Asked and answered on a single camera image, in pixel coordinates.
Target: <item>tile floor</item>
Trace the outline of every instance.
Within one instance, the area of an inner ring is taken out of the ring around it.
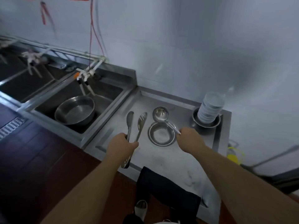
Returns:
[[[0,104],[0,127],[17,116]],[[100,161],[34,122],[19,128],[0,142],[0,210],[11,224],[35,224]],[[135,182],[117,173],[100,223],[121,224],[135,196]],[[145,223],[169,215],[169,207],[152,196]],[[235,223],[225,206],[219,223]]]

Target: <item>person's left hand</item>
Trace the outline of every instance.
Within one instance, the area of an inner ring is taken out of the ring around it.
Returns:
[[[114,136],[109,142],[105,159],[113,162],[118,167],[133,154],[138,147],[138,142],[129,143],[124,133]]]

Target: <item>metal bowl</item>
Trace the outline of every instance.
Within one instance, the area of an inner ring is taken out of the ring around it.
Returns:
[[[153,144],[161,147],[169,146],[176,141],[175,132],[165,123],[151,124],[148,129],[148,137]]]
[[[64,125],[87,125],[95,115],[95,102],[88,96],[64,101],[55,111],[55,120]]]
[[[192,115],[192,118],[194,120],[194,122],[196,122],[198,125],[200,125],[201,127],[204,127],[204,128],[214,128],[214,127],[217,127],[220,122],[221,122],[221,118],[220,118],[220,115],[218,115],[216,117],[216,119],[212,122],[212,123],[202,123],[198,117],[197,117],[197,113],[198,113],[198,110],[199,110],[199,107],[197,107],[196,109],[194,109],[193,111],[193,115]]]

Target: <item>drain grate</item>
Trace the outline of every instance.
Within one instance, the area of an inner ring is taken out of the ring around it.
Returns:
[[[0,129],[0,141],[4,139],[7,135],[9,135],[11,132],[13,132],[16,128],[21,126],[24,122],[26,122],[26,119],[16,117],[8,124],[6,124],[4,127],[2,127]]]

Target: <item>backsplash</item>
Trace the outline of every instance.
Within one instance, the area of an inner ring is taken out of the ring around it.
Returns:
[[[89,50],[89,1],[0,0],[0,34]],[[202,101],[227,95],[230,138],[253,165],[298,144],[298,0],[95,0],[95,30],[109,62],[136,70],[140,86]],[[101,54],[94,37],[92,53]],[[257,171],[298,167],[290,154]]]

